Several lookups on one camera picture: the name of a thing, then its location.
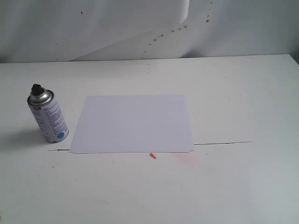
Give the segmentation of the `silver spray can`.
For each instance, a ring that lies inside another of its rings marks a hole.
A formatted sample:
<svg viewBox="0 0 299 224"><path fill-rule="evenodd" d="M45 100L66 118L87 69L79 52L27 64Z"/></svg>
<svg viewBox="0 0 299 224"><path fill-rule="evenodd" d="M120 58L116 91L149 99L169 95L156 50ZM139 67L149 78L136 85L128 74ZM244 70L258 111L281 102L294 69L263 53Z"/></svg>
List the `silver spray can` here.
<svg viewBox="0 0 299 224"><path fill-rule="evenodd" d="M33 84L27 104L47 142L61 142L68 136L69 129L53 91Z"/></svg>

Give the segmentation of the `top white paper sheet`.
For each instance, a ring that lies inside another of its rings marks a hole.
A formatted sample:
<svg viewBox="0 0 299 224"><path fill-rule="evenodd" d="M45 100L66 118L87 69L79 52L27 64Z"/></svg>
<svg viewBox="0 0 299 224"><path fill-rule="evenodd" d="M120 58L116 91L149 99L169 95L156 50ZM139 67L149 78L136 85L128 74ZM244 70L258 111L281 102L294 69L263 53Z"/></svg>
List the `top white paper sheet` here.
<svg viewBox="0 0 299 224"><path fill-rule="evenodd" d="M88 96L70 152L166 153L193 147L183 95Z"/></svg>

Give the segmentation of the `white backdrop sheet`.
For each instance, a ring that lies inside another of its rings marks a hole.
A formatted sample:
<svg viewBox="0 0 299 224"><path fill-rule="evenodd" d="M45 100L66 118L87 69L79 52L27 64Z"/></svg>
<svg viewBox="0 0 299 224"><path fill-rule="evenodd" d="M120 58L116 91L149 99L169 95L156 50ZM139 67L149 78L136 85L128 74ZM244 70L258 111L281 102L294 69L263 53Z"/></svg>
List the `white backdrop sheet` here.
<svg viewBox="0 0 299 224"><path fill-rule="evenodd" d="M2 63L299 53L296 0L3 0Z"/></svg>

